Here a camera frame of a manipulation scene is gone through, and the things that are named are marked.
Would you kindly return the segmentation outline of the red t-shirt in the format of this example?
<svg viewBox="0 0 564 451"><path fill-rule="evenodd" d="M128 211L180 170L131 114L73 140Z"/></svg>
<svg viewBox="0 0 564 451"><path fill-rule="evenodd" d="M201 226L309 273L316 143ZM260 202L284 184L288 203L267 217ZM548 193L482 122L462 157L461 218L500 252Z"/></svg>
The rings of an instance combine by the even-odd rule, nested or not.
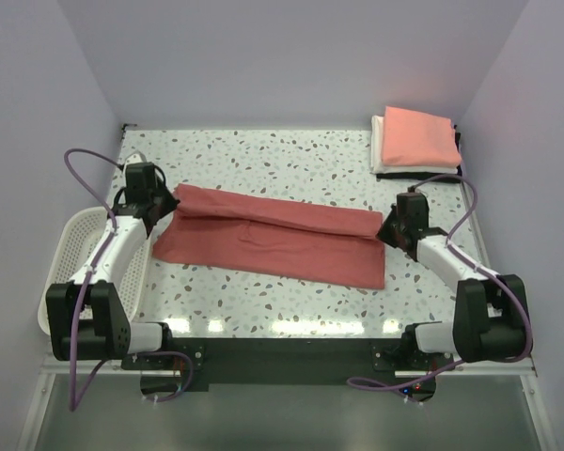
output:
<svg viewBox="0 0 564 451"><path fill-rule="evenodd" d="M384 288L378 211L235 194L181 184L170 225L153 245L170 264L213 266Z"/></svg>

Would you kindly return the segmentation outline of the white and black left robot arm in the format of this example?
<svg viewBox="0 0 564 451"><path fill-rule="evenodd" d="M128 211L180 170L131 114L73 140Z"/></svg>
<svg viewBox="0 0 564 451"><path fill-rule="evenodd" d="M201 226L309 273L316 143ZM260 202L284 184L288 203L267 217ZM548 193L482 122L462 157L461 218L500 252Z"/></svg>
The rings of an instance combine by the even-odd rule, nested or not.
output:
<svg viewBox="0 0 564 451"><path fill-rule="evenodd" d="M120 360L160 350L170 335L162 323L133 323L118 289L138 250L149 244L153 228L179 201L165 174L136 152L123 164L125 184L117 191L105 230L84 265L64 283L47 288L45 303L53 354L68 361L71 345L79 360Z"/></svg>

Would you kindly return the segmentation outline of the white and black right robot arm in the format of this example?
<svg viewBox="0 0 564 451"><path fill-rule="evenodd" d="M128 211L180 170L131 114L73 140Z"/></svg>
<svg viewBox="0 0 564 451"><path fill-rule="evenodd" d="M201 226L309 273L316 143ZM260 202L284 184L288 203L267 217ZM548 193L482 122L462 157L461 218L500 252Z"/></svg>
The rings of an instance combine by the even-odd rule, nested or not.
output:
<svg viewBox="0 0 564 451"><path fill-rule="evenodd" d="M407 355L450 353L466 363L528 357L533 338L524 281L477 263L444 229L430 226L429 213L422 193L398 194L377 238L434 272L454 291L453 320L407 326L399 349Z"/></svg>

